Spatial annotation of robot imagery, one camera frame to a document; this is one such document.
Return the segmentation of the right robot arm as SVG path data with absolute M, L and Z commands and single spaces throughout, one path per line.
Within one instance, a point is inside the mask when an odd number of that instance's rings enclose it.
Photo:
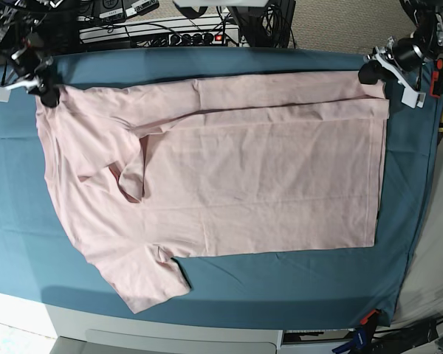
M 79 1 L 0 1 L 0 102 L 23 88 L 47 108 L 55 108 L 53 55 L 66 47 L 75 32 Z

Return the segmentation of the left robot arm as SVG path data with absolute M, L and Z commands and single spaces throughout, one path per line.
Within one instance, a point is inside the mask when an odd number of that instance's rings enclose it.
M 399 79 L 443 55 L 443 1 L 401 1 L 415 30 L 407 38 L 389 38 L 384 47 L 372 49 L 358 78 L 362 84 Z

